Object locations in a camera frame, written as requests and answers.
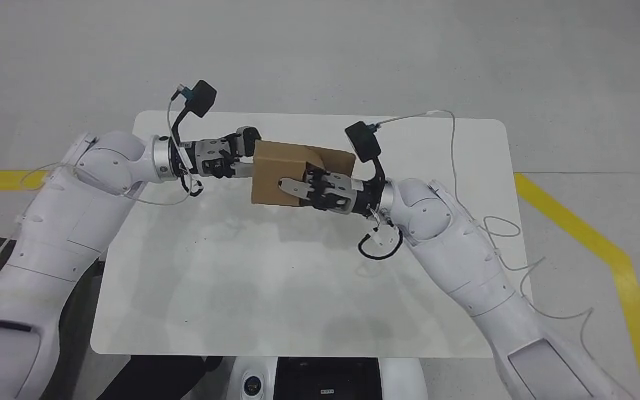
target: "black cable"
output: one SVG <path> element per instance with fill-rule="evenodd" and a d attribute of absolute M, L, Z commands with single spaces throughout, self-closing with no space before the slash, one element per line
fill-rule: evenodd
<path fill-rule="evenodd" d="M 182 109 L 182 111 L 180 111 L 180 114 L 178 114 L 178 116 L 176 117 L 176 120 L 173 122 L 173 125 L 171 126 L 171 132 L 173 133 L 173 137 L 175 139 L 175 143 L 173 142 L 171 143 L 175 147 L 176 153 L 179 152 L 179 149 L 177 148 L 177 146 L 180 146 L 180 143 L 181 143 L 180 132 L 178 132 L 178 125 L 180 125 L 180 122 L 182 122 L 182 120 L 187 116 L 188 113 L 189 113 L 189 110 L 187 108 Z M 189 193 L 189 196 L 191 197 L 197 197 L 204 190 L 204 185 L 202 184 L 202 182 L 200 182 L 199 179 L 196 179 L 196 185 L 199 187 L 199 189 L 196 190 L 195 192 L 191 192 L 189 190 L 189 187 L 187 186 L 187 183 L 184 180 L 184 174 L 180 175 L 180 183 L 182 184 L 182 188 L 184 189 L 184 191 Z"/>
<path fill-rule="evenodd" d="M 366 241 L 369 240 L 370 238 L 371 238 L 371 235 L 369 235 L 368 233 L 366 235 L 364 235 L 364 237 L 362 238 L 360 243 L 358 243 L 358 251 L 365 258 L 368 258 L 370 260 L 382 261 L 382 260 L 386 260 L 387 258 L 389 258 L 389 257 L 393 256 L 394 254 L 396 254 L 396 252 L 398 251 L 400 246 L 402 246 L 402 241 L 403 241 L 404 236 L 402 235 L 402 231 L 400 229 L 398 229 L 398 243 L 396 244 L 396 247 L 393 250 L 391 250 L 390 253 L 385 254 L 384 256 L 372 256 L 371 254 L 368 254 L 367 252 L 364 251 L 364 249 L 362 248 L 362 245 L 364 245 L 366 243 Z"/>
<path fill-rule="evenodd" d="M 176 140 L 176 143 L 175 143 L 176 146 L 180 146 L 180 142 L 182 141 L 180 139 L 180 133 L 178 132 L 178 125 L 180 125 L 180 123 L 187 116 L 188 113 L 189 113 L 189 110 L 187 110 L 186 108 L 182 109 L 182 111 L 180 111 L 180 114 L 178 114 L 178 117 L 176 117 L 176 120 L 173 121 L 173 125 L 171 126 L 171 132 L 173 132 L 173 136 Z"/>

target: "gray floor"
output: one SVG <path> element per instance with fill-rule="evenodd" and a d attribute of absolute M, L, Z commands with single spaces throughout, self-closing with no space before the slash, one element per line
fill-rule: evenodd
<path fill-rule="evenodd" d="M 634 0 L 7 0 L 0 3 L 0 168 L 58 161 L 84 130 L 130 130 L 177 83 L 219 111 L 496 118 L 514 169 L 640 265 L 640 3 Z M 30 194 L 0 192 L 0 235 Z M 521 202 L 539 306 L 594 305 L 586 341 L 640 396 L 608 267 Z M 576 338 L 579 322 L 555 324 Z M 120 357 L 88 352 L 77 399 Z M 506 398 L 491 360 L 424 360 L 434 399 Z M 212 377 L 207 385 L 218 387 Z"/>

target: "white cable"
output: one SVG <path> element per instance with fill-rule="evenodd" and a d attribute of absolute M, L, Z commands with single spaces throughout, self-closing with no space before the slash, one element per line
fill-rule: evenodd
<path fill-rule="evenodd" d="M 453 171 L 453 196 L 456 199 L 456 201 L 462 206 L 462 208 L 469 214 L 469 216 L 472 219 L 475 219 L 473 217 L 473 215 L 471 214 L 471 212 L 467 209 L 467 207 L 460 201 L 460 198 L 458 197 L 458 172 L 456 170 L 456 164 L 455 164 L 455 154 L 454 154 L 454 144 L 455 144 L 455 133 L 456 133 L 456 117 L 453 114 L 453 112 L 449 111 L 449 110 L 431 110 L 431 111 L 426 111 L 426 112 L 422 112 L 419 114 L 412 114 L 412 115 L 406 115 L 406 116 L 402 116 L 402 117 L 394 117 L 394 118 L 389 118 L 380 122 L 377 122 L 375 125 L 383 125 L 383 124 L 387 124 L 390 122 L 395 122 L 395 121 L 400 121 L 403 119 L 407 119 L 407 118 L 415 118 L 415 117 L 423 117 L 423 116 L 431 116 L 437 113 L 447 113 L 451 116 L 451 146 L 450 146 L 450 155 L 451 155 L 451 169 Z M 513 226 L 514 228 L 516 228 L 517 232 L 512 233 L 512 234 L 503 234 L 503 233 L 497 233 L 494 231 L 491 231 L 489 229 L 489 226 L 487 224 L 487 221 L 489 219 L 496 219 L 502 222 L 505 222 L 511 226 Z M 609 379 L 611 379 L 613 382 L 615 382 L 619 387 L 622 388 L 622 390 L 625 391 L 625 393 L 627 395 L 629 395 L 629 397 L 631 397 L 632 399 L 635 400 L 635 397 L 629 392 L 629 390 L 627 390 L 626 387 L 624 387 L 620 382 L 618 382 L 618 380 L 616 380 L 613 376 L 611 376 L 604 368 L 602 368 L 600 366 L 600 364 L 598 364 L 598 362 L 596 361 L 596 359 L 593 357 L 593 355 L 591 354 L 591 352 L 589 351 L 589 349 L 587 348 L 587 345 L 584 341 L 584 331 L 585 331 L 585 327 L 587 326 L 587 322 L 589 322 L 589 319 L 591 318 L 591 315 L 593 315 L 593 312 L 595 311 L 595 309 L 593 307 L 589 307 L 588 309 L 579 312 L 577 314 L 573 314 L 573 315 L 552 315 L 552 314 L 548 314 L 544 311 L 539 310 L 536 306 L 533 305 L 533 302 L 529 299 L 529 297 L 527 295 L 524 294 L 523 291 L 523 285 L 524 285 L 524 281 L 525 279 L 527 279 L 527 277 L 531 276 L 531 273 L 533 273 L 533 271 L 536 270 L 536 268 L 538 268 L 542 262 L 546 259 L 546 257 L 542 257 L 540 258 L 538 261 L 534 262 L 533 264 L 529 264 L 529 265 L 525 265 L 523 267 L 519 267 L 519 268 L 511 268 L 509 267 L 503 260 L 502 255 L 500 254 L 500 251 L 498 250 L 496 244 L 495 244 L 495 240 L 493 239 L 493 236 L 498 236 L 498 237 L 506 237 L 506 238 L 513 238 L 516 236 L 519 236 L 522 233 L 522 228 L 520 228 L 518 226 L 518 224 L 516 224 L 513 221 L 510 221 L 506 218 L 502 218 L 502 217 L 498 217 L 495 215 L 487 215 L 485 216 L 483 219 L 483 225 L 480 225 L 479 227 L 484 230 L 487 233 L 487 236 L 489 238 L 489 241 L 491 242 L 491 245 L 493 246 L 494 250 L 496 251 L 496 253 L 498 254 L 498 258 L 500 259 L 500 262 L 502 263 L 502 266 L 506 269 L 508 269 L 509 271 L 522 271 L 525 269 L 528 269 L 528 271 L 524 274 L 524 276 L 522 277 L 522 279 L 520 280 L 520 284 L 519 284 L 519 290 L 520 290 L 520 296 L 522 296 L 522 298 L 525 299 L 525 301 L 529 304 L 529 306 L 538 314 L 545 316 L 547 318 L 551 318 L 551 319 L 556 319 L 556 320 L 569 320 L 569 319 L 574 319 L 574 318 L 579 318 L 581 316 L 585 316 L 584 321 L 582 322 L 582 326 L 580 327 L 580 345 L 582 346 L 582 348 L 584 349 L 585 353 L 587 353 L 587 355 L 589 356 L 589 358 L 591 358 L 591 360 L 593 360 L 593 362 L 598 366 L 598 368 L 600 368 L 600 370 L 609 377 Z"/>

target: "cable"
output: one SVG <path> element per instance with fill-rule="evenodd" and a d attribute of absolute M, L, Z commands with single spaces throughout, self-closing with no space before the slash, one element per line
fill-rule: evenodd
<path fill-rule="evenodd" d="M 393 250 L 391 250 L 391 252 L 383 255 L 383 256 L 374 256 L 371 255 L 367 252 L 364 251 L 364 249 L 362 248 L 362 246 L 365 244 L 365 242 L 367 240 L 369 240 L 371 238 L 370 234 L 366 234 L 364 235 L 364 237 L 362 238 L 362 240 L 360 240 L 360 243 L 358 243 L 358 251 L 360 252 L 360 254 L 362 254 L 365 258 L 368 258 L 370 260 L 376 260 L 376 261 L 382 261 L 382 260 L 386 260 L 387 258 L 390 258 L 391 256 L 393 256 L 394 254 L 396 254 L 396 252 L 398 251 L 398 249 L 400 248 L 400 246 L 402 246 L 402 242 L 403 242 L 403 235 L 402 235 L 402 231 L 400 229 L 398 229 L 398 243 L 396 244 L 396 247 L 393 248 Z"/>
<path fill-rule="evenodd" d="M 186 110 L 186 108 L 184 110 L 182 110 L 180 112 L 180 114 L 178 114 L 178 117 L 176 118 L 176 120 L 174 121 L 173 124 L 171 124 L 171 105 L 173 104 L 173 101 L 177 98 L 178 94 L 180 93 L 180 88 L 176 89 L 176 92 L 173 94 L 173 96 L 171 96 L 171 99 L 169 100 L 169 105 L 167 106 L 167 127 L 169 128 L 169 134 L 171 137 L 171 143 L 173 143 L 173 146 L 176 150 L 176 153 L 178 153 L 178 157 L 180 158 L 180 161 L 182 162 L 182 171 L 189 176 L 189 187 L 187 188 L 185 182 L 184 182 L 184 175 L 180 176 L 180 182 L 182 184 L 182 188 L 185 189 L 185 191 L 187 192 L 187 198 L 188 197 L 196 197 L 198 196 L 200 193 L 202 193 L 202 190 L 204 189 L 202 182 L 200 182 L 199 180 L 195 180 L 196 184 L 198 185 L 199 189 L 196 192 L 193 192 L 193 175 L 191 175 L 191 171 L 189 171 L 189 167 L 188 167 L 188 163 L 186 162 L 186 160 L 184 159 L 182 152 L 180 152 L 180 147 L 178 147 L 180 145 L 180 134 L 178 133 L 178 124 L 180 124 L 180 122 L 182 122 L 182 120 L 184 119 L 184 117 L 187 115 L 188 111 Z"/>

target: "white robot body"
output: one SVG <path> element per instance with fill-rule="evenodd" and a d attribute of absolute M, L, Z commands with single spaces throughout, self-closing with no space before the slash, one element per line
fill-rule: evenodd
<path fill-rule="evenodd" d="M 114 134 L 124 140 L 119 146 L 111 140 L 111 146 L 140 157 L 144 146 L 133 135 L 115 132 L 97 142 Z M 46 387 L 60 350 L 58 324 L 64 304 L 133 206 L 134 200 L 82 182 L 68 167 L 91 158 L 93 148 L 88 149 L 97 142 L 89 134 L 79 137 L 64 165 L 50 174 L 24 214 L 13 253 L 0 270 L 0 365 L 13 371 L 8 378 L 0 375 L 0 393 L 11 398 L 34 399 Z M 121 157 L 117 153 L 113 158 Z"/>
<path fill-rule="evenodd" d="M 380 378 L 380 395 L 382 399 L 428 400 L 427 385 L 417 358 L 380 358 L 377 359 Z M 236 358 L 229 387 L 227 400 L 277 400 L 276 379 L 278 374 L 278 357 L 238 357 Z M 250 379 L 260 381 L 260 390 L 248 391 L 246 386 Z M 331 381 L 318 377 L 309 388 L 317 398 L 326 395 L 327 398 L 347 398 L 340 393 L 340 387 Z"/>

